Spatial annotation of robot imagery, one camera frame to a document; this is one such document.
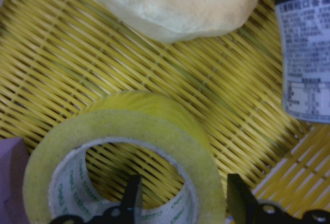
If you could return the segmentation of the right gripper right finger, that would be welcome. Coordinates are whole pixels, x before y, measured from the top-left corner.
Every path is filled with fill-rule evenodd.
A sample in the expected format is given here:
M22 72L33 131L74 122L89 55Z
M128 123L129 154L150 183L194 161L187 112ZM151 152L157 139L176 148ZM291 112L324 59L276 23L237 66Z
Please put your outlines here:
M257 200L239 174L227 175L227 206L235 223L329 223L325 210L309 210L296 218L272 201Z

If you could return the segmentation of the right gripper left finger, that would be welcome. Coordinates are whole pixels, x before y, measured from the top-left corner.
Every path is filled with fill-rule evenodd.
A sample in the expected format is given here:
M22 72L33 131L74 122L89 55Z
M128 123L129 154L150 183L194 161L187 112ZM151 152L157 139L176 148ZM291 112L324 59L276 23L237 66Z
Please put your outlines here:
M92 217L87 223L140 223L142 220L142 177L131 175L122 201Z

